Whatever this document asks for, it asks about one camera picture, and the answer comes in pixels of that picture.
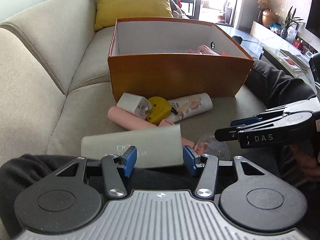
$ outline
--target television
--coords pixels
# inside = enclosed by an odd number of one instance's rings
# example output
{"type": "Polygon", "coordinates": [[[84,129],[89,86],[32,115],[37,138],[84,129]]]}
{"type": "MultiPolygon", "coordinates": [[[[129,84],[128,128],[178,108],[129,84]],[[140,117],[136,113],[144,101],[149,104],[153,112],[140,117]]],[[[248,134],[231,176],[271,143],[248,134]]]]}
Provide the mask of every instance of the television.
{"type": "Polygon", "coordinates": [[[320,38],[320,0],[312,0],[306,29],[320,38]]]}

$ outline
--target blue gripper pad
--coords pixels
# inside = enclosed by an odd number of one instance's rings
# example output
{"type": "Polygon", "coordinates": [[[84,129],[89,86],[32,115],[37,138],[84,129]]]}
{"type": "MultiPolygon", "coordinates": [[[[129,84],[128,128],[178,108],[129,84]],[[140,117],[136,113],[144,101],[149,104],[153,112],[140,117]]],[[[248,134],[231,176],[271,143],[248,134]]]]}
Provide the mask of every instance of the blue gripper pad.
{"type": "Polygon", "coordinates": [[[243,118],[239,120],[234,120],[230,123],[231,126],[241,126],[241,125],[249,125],[253,123],[261,122],[261,118],[258,118],[256,116],[253,117],[248,117],[248,118],[243,118]]]}
{"type": "Polygon", "coordinates": [[[135,146],[129,147],[121,158],[124,160],[124,164],[118,172],[121,178],[128,178],[130,177],[133,167],[137,161],[137,148],[135,146]]]}
{"type": "Polygon", "coordinates": [[[183,162],[184,162],[185,166],[187,167],[190,175],[192,177],[197,177],[198,172],[197,172],[197,168],[196,168],[195,158],[187,147],[183,148],[182,156],[183,156],[183,162]]]}

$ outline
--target orange box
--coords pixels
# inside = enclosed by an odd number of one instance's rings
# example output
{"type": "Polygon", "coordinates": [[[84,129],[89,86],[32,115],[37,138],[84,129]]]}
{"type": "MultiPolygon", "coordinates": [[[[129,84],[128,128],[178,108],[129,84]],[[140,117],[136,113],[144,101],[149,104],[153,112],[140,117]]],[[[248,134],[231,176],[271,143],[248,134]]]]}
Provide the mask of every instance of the orange box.
{"type": "Polygon", "coordinates": [[[217,25],[180,18],[118,19],[108,54],[113,95],[124,92],[166,100],[207,93],[234,96],[252,65],[251,56],[217,25]],[[229,56],[190,54],[198,46],[229,56]]]}

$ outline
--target vase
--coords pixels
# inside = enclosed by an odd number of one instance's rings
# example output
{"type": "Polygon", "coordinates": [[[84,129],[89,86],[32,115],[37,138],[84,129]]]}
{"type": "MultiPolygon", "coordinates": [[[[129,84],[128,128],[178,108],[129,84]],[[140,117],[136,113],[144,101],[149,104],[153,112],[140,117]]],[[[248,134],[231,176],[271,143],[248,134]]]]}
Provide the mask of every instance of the vase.
{"type": "Polygon", "coordinates": [[[285,39],[287,36],[288,36],[288,30],[285,29],[285,28],[283,28],[283,29],[281,30],[280,37],[283,38],[283,39],[285,39]]]}
{"type": "Polygon", "coordinates": [[[262,23],[266,28],[270,28],[271,23],[277,22],[277,15],[270,10],[264,10],[262,13],[262,23]]]}
{"type": "Polygon", "coordinates": [[[259,11],[257,23],[262,24],[262,13],[263,13],[263,9],[261,9],[261,8],[259,7],[259,10],[260,10],[260,11],[259,11]]]}

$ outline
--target sofa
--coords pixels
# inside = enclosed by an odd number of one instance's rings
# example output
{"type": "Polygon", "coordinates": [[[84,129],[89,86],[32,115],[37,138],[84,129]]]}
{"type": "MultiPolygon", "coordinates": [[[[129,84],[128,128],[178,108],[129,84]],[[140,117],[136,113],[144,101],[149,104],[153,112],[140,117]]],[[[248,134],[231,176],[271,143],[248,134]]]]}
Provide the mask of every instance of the sofa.
{"type": "MultiPolygon", "coordinates": [[[[125,130],[107,118],[114,26],[94,32],[96,2],[48,0],[0,23],[0,165],[23,154],[79,156],[84,136],[125,130]]],[[[183,137],[196,142],[265,109],[246,86],[212,103],[180,122],[183,137]]],[[[241,154],[236,141],[228,146],[241,154]]]]}

